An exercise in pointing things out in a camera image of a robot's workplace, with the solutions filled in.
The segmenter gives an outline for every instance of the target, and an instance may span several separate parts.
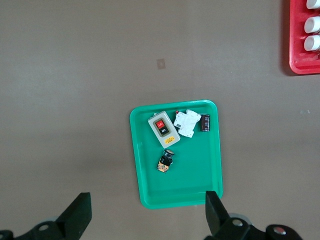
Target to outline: white cylinder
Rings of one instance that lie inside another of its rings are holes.
[[[320,31],[320,16],[309,17],[305,21],[304,31],[307,34],[318,33]]]
[[[308,9],[319,9],[320,0],[306,0],[306,7]]]
[[[320,35],[308,36],[304,41],[306,51],[316,51],[320,49]]]

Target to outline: gray table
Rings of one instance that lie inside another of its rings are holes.
[[[82,240],[203,239],[204,205],[141,205],[129,114],[211,99],[226,209],[318,239],[320,79],[288,70],[288,19],[288,0],[2,1],[0,229],[91,192]]]

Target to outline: push button switch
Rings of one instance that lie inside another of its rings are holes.
[[[155,124],[158,127],[158,129],[161,129],[161,128],[165,127],[165,124],[164,124],[164,122],[162,120],[157,121]]]
[[[169,130],[166,126],[160,128],[159,131],[162,136],[166,135],[169,132]]]

